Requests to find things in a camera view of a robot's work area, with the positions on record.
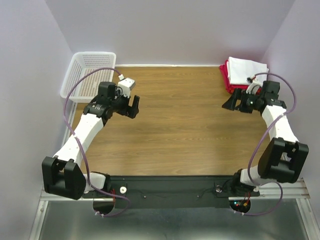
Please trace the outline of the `white t-shirt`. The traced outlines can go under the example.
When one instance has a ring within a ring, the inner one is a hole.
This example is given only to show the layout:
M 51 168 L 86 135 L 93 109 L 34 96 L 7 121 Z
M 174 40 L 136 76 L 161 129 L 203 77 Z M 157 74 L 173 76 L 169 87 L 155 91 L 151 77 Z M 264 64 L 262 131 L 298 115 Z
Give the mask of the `white t-shirt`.
M 248 59 L 229 57 L 227 60 L 227 76 L 231 85 L 248 86 L 247 78 L 258 73 L 267 73 L 267 64 Z

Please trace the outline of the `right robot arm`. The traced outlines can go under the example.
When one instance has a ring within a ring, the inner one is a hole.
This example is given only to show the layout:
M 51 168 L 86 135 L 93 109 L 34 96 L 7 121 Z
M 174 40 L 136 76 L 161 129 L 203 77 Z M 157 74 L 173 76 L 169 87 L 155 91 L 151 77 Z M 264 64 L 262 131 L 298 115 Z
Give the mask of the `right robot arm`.
M 247 89 L 235 88 L 222 105 L 224 109 L 251 114 L 258 111 L 266 123 L 270 142 L 258 164 L 238 170 L 230 182 L 235 195 L 253 192 L 267 183 L 295 183 L 309 154 L 309 147 L 299 142 L 289 124 L 287 106 L 279 100 L 280 83 L 252 80 Z

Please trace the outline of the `aluminium rail frame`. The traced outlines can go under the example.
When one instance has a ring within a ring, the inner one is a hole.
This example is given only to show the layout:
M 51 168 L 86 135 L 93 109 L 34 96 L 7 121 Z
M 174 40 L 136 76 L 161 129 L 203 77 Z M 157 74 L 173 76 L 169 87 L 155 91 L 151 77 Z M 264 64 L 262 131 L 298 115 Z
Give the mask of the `aluminium rail frame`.
M 314 232 L 309 226 L 300 232 L 304 217 L 285 211 L 286 189 L 298 191 L 309 153 L 293 135 L 287 113 L 265 108 L 270 142 L 256 166 L 232 175 L 125 176 L 81 170 L 86 151 L 111 117 L 109 108 L 91 103 L 61 149 L 42 161 L 44 191 L 58 200 L 92 203 L 94 214 L 107 219 L 109 239 L 143 239 L 151 230 L 188 225 L 185 240 L 207 238 L 209 226 L 219 227 L 215 238 L 317 240 L 317 225 Z

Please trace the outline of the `folded red t-shirt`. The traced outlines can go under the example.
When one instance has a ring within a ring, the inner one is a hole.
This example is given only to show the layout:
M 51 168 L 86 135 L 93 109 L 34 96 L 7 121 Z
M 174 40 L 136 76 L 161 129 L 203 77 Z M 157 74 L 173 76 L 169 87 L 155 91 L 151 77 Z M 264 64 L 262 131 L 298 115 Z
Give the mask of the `folded red t-shirt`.
M 222 75 L 222 79 L 223 79 L 223 83 L 224 83 L 224 87 L 226 89 L 226 91 L 229 93 L 229 94 L 232 94 L 234 92 L 235 89 L 241 89 L 241 90 L 246 90 L 248 88 L 248 85 L 243 85 L 243 84 L 230 84 L 230 80 L 228 78 L 228 68 L 227 68 L 227 65 L 228 65 L 228 60 L 226 60 L 224 62 L 224 64 L 220 65 L 219 66 L 219 70 L 220 70 L 220 73 Z

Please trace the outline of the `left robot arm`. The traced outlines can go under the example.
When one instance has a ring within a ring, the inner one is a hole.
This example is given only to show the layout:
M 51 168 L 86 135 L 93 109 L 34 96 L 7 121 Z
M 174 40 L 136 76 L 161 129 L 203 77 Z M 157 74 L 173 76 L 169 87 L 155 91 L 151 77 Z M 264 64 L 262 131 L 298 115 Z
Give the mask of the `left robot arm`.
M 46 193 L 73 200 L 93 190 L 100 197 L 111 193 L 111 184 L 106 174 L 90 171 L 83 173 L 81 164 L 88 162 L 86 151 L 114 113 L 131 119 L 139 113 L 139 96 L 134 96 L 133 102 L 130 102 L 135 85 L 131 78 L 118 83 L 101 82 L 98 85 L 97 95 L 85 106 L 77 127 L 71 130 L 66 143 L 54 156 L 47 156 L 42 161 Z

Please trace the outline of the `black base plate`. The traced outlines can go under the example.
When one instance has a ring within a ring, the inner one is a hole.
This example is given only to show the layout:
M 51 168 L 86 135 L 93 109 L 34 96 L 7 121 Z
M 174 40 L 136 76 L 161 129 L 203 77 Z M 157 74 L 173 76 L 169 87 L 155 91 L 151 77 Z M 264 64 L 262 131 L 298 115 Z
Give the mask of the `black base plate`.
M 233 194 L 231 175 L 107 176 L 108 195 L 92 190 L 80 199 L 93 201 L 96 215 L 112 216 L 126 209 L 232 208 L 259 192 Z M 249 208 L 236 210 L 248 212 Z

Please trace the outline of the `circuit board with leds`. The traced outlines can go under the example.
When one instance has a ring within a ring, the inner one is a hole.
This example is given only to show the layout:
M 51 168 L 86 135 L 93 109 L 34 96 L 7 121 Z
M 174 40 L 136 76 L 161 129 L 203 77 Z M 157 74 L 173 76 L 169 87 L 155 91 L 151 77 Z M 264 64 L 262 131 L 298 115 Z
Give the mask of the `circuit board with leds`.
M 242 210 L 242 209 L 247 209 L 250 207 L 251 201 L 250 200 L 234 200 L 231 202 L 233 204 L 233 207 L 235 210 Z

